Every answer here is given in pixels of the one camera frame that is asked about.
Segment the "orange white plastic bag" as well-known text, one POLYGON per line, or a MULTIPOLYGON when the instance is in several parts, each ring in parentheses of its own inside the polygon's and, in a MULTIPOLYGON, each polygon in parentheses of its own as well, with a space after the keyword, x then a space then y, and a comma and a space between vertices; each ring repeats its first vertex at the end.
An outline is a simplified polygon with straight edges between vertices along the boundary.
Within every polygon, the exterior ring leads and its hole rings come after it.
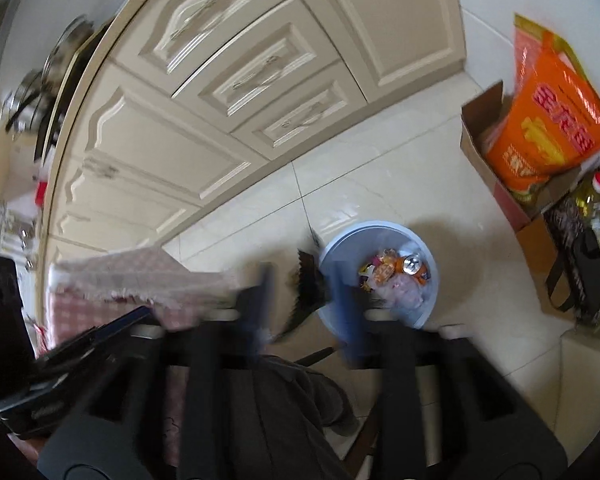
POLYGON ((374 294, 387 309, 414 310, 424 301, 422 288, 408 274, 394 274, 385 284, 375 288, 374 294))

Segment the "crushed orange Fanta can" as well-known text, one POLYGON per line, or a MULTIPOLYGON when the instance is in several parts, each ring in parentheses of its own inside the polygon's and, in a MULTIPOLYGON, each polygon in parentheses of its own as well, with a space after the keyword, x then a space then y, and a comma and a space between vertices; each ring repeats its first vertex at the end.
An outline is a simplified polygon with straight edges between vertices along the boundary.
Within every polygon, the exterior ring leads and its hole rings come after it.
POLYGON ((428 266, 419 254, 411 254, 402 258, 402 271, 422 286, 430 280, 428 266))

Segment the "purple yellow candy wrapper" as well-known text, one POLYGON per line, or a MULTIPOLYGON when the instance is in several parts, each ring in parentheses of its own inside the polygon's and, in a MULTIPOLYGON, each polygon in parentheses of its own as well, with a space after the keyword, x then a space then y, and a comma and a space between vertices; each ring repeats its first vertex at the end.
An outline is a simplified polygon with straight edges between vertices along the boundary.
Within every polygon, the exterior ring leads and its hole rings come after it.
POLYGON ((394 249, 384 249, 358 269, 358 284, 370 292, 385 285, 396 274, 399 255, 394 249))

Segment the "black snack wrapper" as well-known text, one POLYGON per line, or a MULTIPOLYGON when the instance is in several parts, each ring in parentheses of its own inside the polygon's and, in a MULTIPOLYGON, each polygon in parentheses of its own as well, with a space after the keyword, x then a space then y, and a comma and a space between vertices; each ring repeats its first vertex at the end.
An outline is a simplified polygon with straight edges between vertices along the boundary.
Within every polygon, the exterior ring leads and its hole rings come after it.
POLYGON ((327 304, 327 284, 320 270, 323 249, 321 237, 309 228, 308 241, 297 252, 297 269, 289 275, 289 287, 296 294, 294 306, 284 328, 273 339, 276 344, 289 338, 313 313, 327 304))

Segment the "light blue trash bin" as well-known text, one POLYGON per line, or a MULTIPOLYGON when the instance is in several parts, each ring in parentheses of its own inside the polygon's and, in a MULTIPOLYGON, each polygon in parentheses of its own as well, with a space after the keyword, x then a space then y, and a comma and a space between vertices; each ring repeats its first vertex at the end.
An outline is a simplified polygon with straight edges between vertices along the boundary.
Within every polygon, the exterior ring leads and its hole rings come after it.
POLYGON ((437 301, 440 275, 424 241, 387 221, 350 226, 322 249, 323 275, 338 270, 343 283, 361 289, 375 307, 419 330, 437 301))

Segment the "pink checkered tablecloth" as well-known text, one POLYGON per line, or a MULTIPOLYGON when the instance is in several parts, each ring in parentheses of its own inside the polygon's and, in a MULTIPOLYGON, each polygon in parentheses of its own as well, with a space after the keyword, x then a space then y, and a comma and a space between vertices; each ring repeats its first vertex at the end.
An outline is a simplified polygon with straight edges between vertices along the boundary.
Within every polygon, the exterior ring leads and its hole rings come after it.
POLYGON ((46 275, 44 344, 56 348, 141 306, 167 330, 186 330, 229 307, 242 284, 242 272, 192 272, 159 247, 64 259, 46 275))

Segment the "red bowl on counter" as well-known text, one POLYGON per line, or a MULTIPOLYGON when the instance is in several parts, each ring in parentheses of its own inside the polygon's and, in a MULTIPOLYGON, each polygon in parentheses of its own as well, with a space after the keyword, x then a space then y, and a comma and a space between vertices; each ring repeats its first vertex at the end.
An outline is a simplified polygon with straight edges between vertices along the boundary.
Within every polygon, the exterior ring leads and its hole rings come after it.
POLYGON ((38 185, 36 186, 34 203, 35 206, 37 206, 40 209, 42 209, 44 206, 47 185, 48 183, 46 181, 38 181, 38 185))

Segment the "brown cardboard box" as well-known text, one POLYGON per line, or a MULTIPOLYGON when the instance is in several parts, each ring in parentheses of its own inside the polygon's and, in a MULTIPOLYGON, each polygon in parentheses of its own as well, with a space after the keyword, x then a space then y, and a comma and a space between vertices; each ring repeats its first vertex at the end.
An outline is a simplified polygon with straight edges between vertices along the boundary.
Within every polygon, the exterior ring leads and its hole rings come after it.
POLYGON ((460 149, 478 172, 513 230, 517 232, 567 193, 577 182, 581 168, 574 167, 546 182, 529 180, 521 173, 527 169, 526 163, 513 148, 501 150, 501 160, 492 166, 490 160, 484 158, 486 144, 501 130, 511 102, 512 97, 505 92, 504 82, 499 80, 465 103, 460 111, 460 149), (502 175, 495 172, 495 169, 504 170, 506 176, 521 177, 524 182, 531 183, 531 186, 524 188, 524 192, 518 195, 518 188, 512 192, 507 182, 501 179, 502 175))

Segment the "stainless steel steamer pot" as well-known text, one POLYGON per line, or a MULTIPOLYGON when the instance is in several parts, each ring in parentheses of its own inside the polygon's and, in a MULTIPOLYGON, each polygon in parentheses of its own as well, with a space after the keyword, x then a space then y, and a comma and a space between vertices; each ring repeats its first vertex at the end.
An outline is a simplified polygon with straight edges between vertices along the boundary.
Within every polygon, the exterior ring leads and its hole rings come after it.
POLYGON ((5 131, 37 132, 49 108, 50 96, 44 89, 42 72, 31 70, 3 101, 1 118, 6 120, 5 131))

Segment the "orange rice bag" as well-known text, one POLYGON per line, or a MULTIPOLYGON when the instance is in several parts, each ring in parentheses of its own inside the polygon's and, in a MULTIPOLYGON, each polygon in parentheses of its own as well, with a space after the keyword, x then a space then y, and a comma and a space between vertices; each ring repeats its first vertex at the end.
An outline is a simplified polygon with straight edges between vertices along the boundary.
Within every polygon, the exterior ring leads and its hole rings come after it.
MULTIPOLYGON (((600 96, 568 41, 520 14, 514 16, 514 26, 514 94, 484 158, 495 166, 500 151, 513 148, 527 166, 521 173, 546 182, 600 151, 600 96)), ((504 170, 495 172, 512 192, 518 188, 518 195, 531 186, 504 170)))

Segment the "cream lower cabinets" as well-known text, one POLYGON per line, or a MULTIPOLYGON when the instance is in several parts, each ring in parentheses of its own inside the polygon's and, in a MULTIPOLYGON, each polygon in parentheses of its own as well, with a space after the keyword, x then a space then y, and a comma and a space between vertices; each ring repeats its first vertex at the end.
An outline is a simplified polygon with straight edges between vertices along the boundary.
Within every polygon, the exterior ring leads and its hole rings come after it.
POLYGON ((164 242, 465 56, 460 0, 129 0, 66 111, 40 266, 164 242))

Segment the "steel wok with lid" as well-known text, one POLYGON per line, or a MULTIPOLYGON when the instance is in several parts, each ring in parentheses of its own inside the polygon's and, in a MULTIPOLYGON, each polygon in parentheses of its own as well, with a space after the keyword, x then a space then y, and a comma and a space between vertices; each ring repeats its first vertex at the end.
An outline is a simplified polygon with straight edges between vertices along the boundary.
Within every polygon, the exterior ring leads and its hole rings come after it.
POLYGON ((62 32, 42 69, 43 88, 47 92, 58 92, 73 55, 93 32, 94 24, 85 15, 75 18, 62 32))

